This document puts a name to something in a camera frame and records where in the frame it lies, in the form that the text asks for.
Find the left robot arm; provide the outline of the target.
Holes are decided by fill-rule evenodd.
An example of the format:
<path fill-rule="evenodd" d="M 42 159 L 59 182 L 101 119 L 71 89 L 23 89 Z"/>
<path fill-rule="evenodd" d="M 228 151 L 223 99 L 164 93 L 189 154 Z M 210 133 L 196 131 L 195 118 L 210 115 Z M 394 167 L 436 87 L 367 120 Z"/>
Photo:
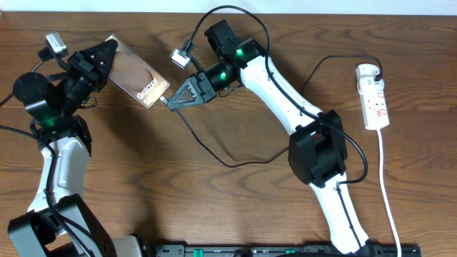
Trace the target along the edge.
<path fill-rule="evenodd" d="M 25 135 L 37 142 L 44 165 L 28 211 L 9 222 L 9 238 L 20 256 L 147 256 L 135 234 L 112 239 L 82 198 L 92 140 L 76 111 L 106 85 L 118 43 L 110 39 L 66 61 L 64 44 L 46 44 L 41 61 L 55 59 L 63 71 L 30 71 L 12 91 L 33 118 Z"/>

